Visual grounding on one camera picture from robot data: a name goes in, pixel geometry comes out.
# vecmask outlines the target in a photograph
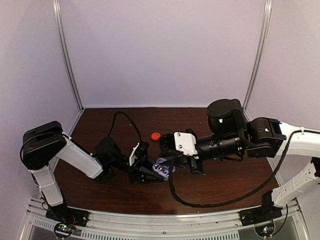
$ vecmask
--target red bottle cap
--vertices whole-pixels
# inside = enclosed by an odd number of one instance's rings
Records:
[[[158,132],[154,132],[151,134],[151,139],[155,142],[159,141],[160,138],[161,138],[161,134]]]

